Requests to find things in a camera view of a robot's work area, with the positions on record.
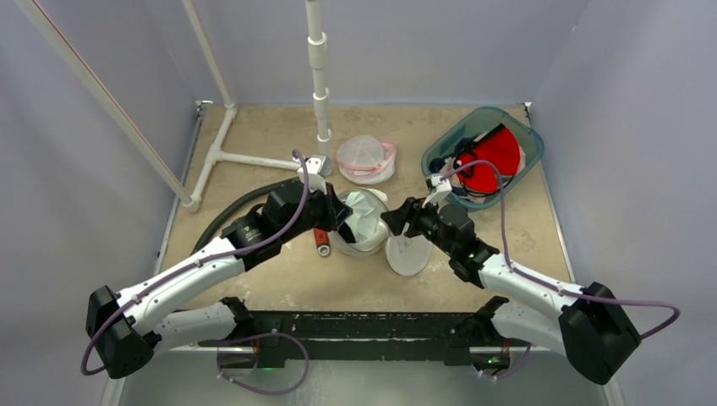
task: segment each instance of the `robotic arm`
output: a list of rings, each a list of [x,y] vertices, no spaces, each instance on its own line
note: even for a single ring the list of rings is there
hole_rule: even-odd
[[[350,230],[342,227],[351,209],[323,180],[328,162],[315,156],[306,163],[309,196],[304,209],[271,244],[247,255],[202,262],[213,254],[257,245],[286,227],[301,200],[304,186],[299,181],[271,192],[264,205],[253,207],[204,249],[162,274],[118,292],[104,286],[90,296],[86,331],[96,340],[95,349],[111,378],[134,373],[154,354],[170,348],[252,335],[251,315],[237,298],[225,298],[199,310],[175,310],[206,289],[279,255],[283,243],[312,228],[338,230],[345,239],[351,239]],[[299,174],[304,181],[303,169]],[[470,335],[476,329],[487,329],[503,337],[522,339],[565,355],[589,380],[605,384],[640,344],[638,332],[622,308],[561,295],[561,291],[519,276],[515,269],[566,291],[614,298],[610,290],[598,283],[588,288],[563,283],[525,266],[507,264],[498,249],[476,237],[473,221],[462,207],[447,205],[439,210],[437,203],[450,191],[450,185],[437,178],[430,178],[428,185],[433,193],[427,198],[408,198],[398,209],[382,214],[391,232],[426,237],[448,254],[450,267],[464,282],[508,294],[528,306],[523,308],[506,298],[494,297],[476,313],[479,317],[466,320],[451,334]],[[140,297],[147,286],[190,264],[193,269]],[[94,337],[100,326],[122,309],[126,310],[105,332]]]

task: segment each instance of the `gray floor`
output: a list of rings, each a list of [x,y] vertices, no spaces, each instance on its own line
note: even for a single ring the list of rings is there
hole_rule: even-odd
[[[264,389],[292,385],[303,361],[285,369],[254,370],[243,381]],[[309,378],[280,397],[258,395],[216,379],[212,353],[170,352],[130,376],[123,406],[195,405],[606,405],[598,387],[582,378],[560,355],[533,353],[516,375],[496,384],[470,367],[440,362],[312,361]]]

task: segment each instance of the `transparent container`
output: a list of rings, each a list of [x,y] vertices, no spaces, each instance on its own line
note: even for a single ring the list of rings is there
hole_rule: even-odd
[[[424,153],[423,158],[421,158],[421,170],[424,176],[430,175],[430,162],[436,158],[452,154],[458,141],[463,138],[473,139],[485,131],[492,130],[500,123],[503,123],[506,128],[511,130],[518,144],[520,144],[525,152],[525,168],[505,187],[506,193],[510,192],[513,186],[518,184],[523,176],[540,161],[545,148],[543,146],[543,139],[540,138],[538,133],[517,121],[508,112],[495,107],[476,108],[431,145]],[[453,193],[448,195],[447,199],[451,203],[465,207],[468,211],[479,211],[498,203],[501,199],[501,195],[495,194],[486,197],[483,203],[474,203]]]

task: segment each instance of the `tan tabletop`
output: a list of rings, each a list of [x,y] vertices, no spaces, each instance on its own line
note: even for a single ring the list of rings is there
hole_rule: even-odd
[[[398,145],[396,173],[375,186],[388,194],[388,206],[393,209],[406,197],[427,194],[421,156],[470,111],[472,108],[461,107],[331,107],[330,126],[335,148],[361,134]],[[507,111],[527,123],[522,108]],[[207,112],[187,179],[189,189],[194,187],[223,113],[223,107],[210,107]],[[310,155],[316,151],[315,126],[311,107],[240,107],[223,150],[283,160],[290,159],[293,148]],[[534,167],[507,195],[508,243],[515,261],[567,281],[566,262],[540,171],[540,167]],[[193,214],[178,208],[162,269],[188,256],[209,222],[238,197],[293,176],[296,174],[288,170],[217,164],[199,211]],[[337,192],[356,187],[337,170],[327,180]],[[478,236],[500,248],[500,206],[471,217]],[[388,266],[383,250],[364,259],[347,257],[338,250],[321,258],[314,235],[305,233],[285,244],[278,257],[204,292],[187,307],[211,305],[222,297],[237,296],[246,299],[251,310],[470,312],[493,295],[459,280],[448,266],[448,257],[438,249],[421,273],[402,277]]]

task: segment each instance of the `clear plastic lid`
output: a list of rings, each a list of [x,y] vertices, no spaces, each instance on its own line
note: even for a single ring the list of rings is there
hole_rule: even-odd
[[[371,170],[385,159],[384,146],[370,135],[359,135],[341,144],[337,151],[340,165],[351,169]]]

